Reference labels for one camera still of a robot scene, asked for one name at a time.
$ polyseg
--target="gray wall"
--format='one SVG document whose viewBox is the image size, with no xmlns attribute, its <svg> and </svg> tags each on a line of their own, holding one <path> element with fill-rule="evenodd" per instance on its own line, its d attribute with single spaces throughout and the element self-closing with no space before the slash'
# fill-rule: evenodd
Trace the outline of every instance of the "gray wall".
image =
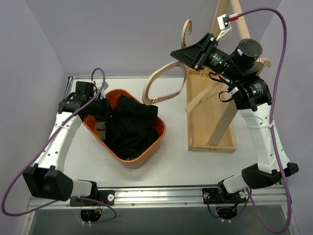
<svg viewBox="0 0 313 235">
<path fill-rule="evenodd" d="M 0 2 L 0 197 L 46 141 L 67 78 L 54 50 L 24 0 Z M 23 180 L 6 208 L 24 211 L 29 192 Z M 23 217 L 0 212 L 0 230 L 15 235 Z"/>
<path fill-rule="evenodd" d="M 283 147 L 300 171 L 290 177 L 293 212 L 303 235 L 312 234 L 313 195 L 313 47 L 310 22 L 311 0 L 284 0 L 279 5 L 287 22 L 288 42 L 275 107 L 275 120 Z M 282 25 L 274 16 L 262 37 L 265 57 L 272 61 L 262 77 L 273 87 L 282 49 Z"/>
<path fill-rule="evenodd" d="M 26 2 L 67 75 L 90 74 L 97 66 L 110 75 L 138 75 L 151 74 L 174 60 L 170 52 L 180 48 L 181 30 L 187 19 L 193 21 L 193 33 L 187 35 L 187 44 L 197 42 L 210 31 L 218 1 Z M 241 0 L 241 3 L 243 10 L 261 6 L 276 8 L 280 0 Z M 261 39 L 271 17 L 271 13 L 265 12 L 247 16 L 253 38 Z M 238 41 L 234 25 L 232 38 L 226 39 L 222 48 L 231 52 Z"/>
</svg>

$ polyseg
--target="orange laundry basket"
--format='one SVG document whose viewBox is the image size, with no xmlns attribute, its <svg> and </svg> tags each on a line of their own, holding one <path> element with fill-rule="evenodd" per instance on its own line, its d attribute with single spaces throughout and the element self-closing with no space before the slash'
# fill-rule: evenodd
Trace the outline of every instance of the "orange laundry basket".
<svg viewBox="0 0 313 235">
<path fill-rule="evenodd" d="M 111 107 L 114 109 L 117 106 L 117 101 L 121 95 L 134 98 L 138 103 L 139 100 L 137 100 L 135 97 L 133 97 L 131 94 L 129 94 L 126 90 L 122 89 L 115 89 L 112 91 L 109 91 L 107 93 L 107 98 L 109 99 L 109 102 L 111 104 Z M 109 147 L 99 138 L 99 133 L 96 130 L 97 121 L 93 116 L 89 116 L 84 120 L 84 125 L 87 127 L 87 129 L 93 133 L 93 135 L 109 150 L 109 152 L 117 159 L 119 160 L 125 167 L 129 169 L 136 169 L 142 166 L 161 146 L 161 140 L 165 135 L 166 132 L 166 126 L 162 119 L 157 117 L 156 123 L 154 124 L 153 128 L 158 132 L 159 138 L 148 148 L 146 151 L 144 151 L 139 157 L 136 159 L 127 161 L 120 159 L 115 153 L 113 153 L 112 150 L 110 150 Z"/>
</svg>

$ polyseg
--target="cable tie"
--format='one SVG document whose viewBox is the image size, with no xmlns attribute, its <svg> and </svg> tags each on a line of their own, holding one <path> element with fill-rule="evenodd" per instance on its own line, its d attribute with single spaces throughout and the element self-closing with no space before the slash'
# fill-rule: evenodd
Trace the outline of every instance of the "cable tie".
<svg viewBox="0 0 313 235">
<path fill-rule="evenodd" d="M 262 129 L 262 128 L 272 128 L 272 127 L 275 127 L 276 124 L 275 122 L 273 121 L 271 124 L 266 124 L 266 125 L 260 125 L 260 126 L 249 126 L 248 128 L 249 129 Z"/>
</svg>

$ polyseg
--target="wooden frame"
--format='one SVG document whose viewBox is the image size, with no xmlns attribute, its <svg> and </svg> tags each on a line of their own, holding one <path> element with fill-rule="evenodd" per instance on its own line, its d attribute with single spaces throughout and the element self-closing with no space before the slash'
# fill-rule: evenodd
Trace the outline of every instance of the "wooden frame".
<svg viewBox="0 0 313 235">
<path fill-rule="evenodd" d="M 229 2 L 234 13 L 242 12 L 239 0 L 219 0 L 211 29 L 215 37 L 220 32 L 217 17 L 226 13 Z M 250 38 L 244 17 L 237 20 L 237 25 L 241 39 Z M 270 61 L 267 58 L 258 59 L 256 63 L 260 69 L 259 72 L 264 66 L 270 67 Z M 225 89 L 225 85 L 215 85 L 214 81 L 207 79 L 211 72 L 209 68 L 201 72 L 193 70 L 188 70 L 188 72 L 189 76 L 186 81 L 188 149 L 234 152 L 236 143 L 231 122 L 237 113 L 235 102 L 221 103 L 218 97 L 214 96 L 217 92 L 212 94 L 213 86 L 221 91 Z"/>
</svg>

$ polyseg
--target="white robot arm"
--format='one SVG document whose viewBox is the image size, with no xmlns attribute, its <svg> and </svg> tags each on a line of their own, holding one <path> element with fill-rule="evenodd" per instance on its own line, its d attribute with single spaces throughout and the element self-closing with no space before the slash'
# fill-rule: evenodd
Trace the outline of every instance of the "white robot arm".
<svg viewBox="0 0 313 235">
<path fill-rule="evenodd" d="M 23 177 L 34 197 L 41 197 L 53 200 L 66 201 L 72 197 L 96 198 L 96 182 L 72 180 L 67 177 L 64 171 L 67 152 L 74 138 L 77 129 L 82 124 L 82 120 L 87 115 L 109 113 L 110 105 L 101 92 L 103 99 L 98 99 L 90 103 L 77 115 L 72 114 L 93 98 L 94 84 L 89 82 L 77 82 L 75 92 L 70 94 L 59 105 L 56 121 L 50 136 L 59 128 L 61 130 L 49 143 L 33 166 L 29 166 Z"/>
<path fill-rule="evenodd" d="M 245 188 L 264 188 L 281 180 L 280 168 L 274 152 L 271 125 L 274 125 L 276 144 L 286 176 L 299 171 L 298 165 L 286 156 L 278 137 L 274 122 L 269 123 L 272 98 L 266 82 L 258 75 L 255 61 L 262 54 L 262 46 L 253 39 L 243 39 L 231 54 L 217 48 L 219 41 L 231 32 L 230 22 L 237 19 L 234 14 L 218 17 L 220 34 L 215 38 L 207 33 L 199 42 L 171 52 L 171 56 L 197 71 L 210 68 L 220 79 L 210 78 L 228 86 L 229 100 L 234 100 L 251 133 L 257 153 L 257 163 L 218 183 L 224 198 Z"/>
</svg>

